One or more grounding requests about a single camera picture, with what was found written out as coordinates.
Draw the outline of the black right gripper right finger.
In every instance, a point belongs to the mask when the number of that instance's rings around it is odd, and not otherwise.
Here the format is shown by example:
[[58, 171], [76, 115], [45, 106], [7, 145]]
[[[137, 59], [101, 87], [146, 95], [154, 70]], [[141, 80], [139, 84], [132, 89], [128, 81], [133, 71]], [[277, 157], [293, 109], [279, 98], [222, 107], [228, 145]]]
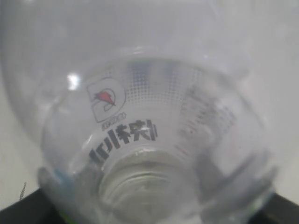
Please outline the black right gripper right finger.
[[275, 194], [259, 213], [260, 224], [299, 224], [299, 206]]

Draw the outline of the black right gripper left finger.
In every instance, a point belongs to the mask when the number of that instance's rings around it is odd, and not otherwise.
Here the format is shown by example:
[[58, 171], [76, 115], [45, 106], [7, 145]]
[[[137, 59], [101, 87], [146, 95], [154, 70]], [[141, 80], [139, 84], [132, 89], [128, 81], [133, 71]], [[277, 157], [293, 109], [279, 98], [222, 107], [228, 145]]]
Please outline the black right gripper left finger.
[[54, 205], [41, 190], [0, 211], [1, 224], [64, 224]]

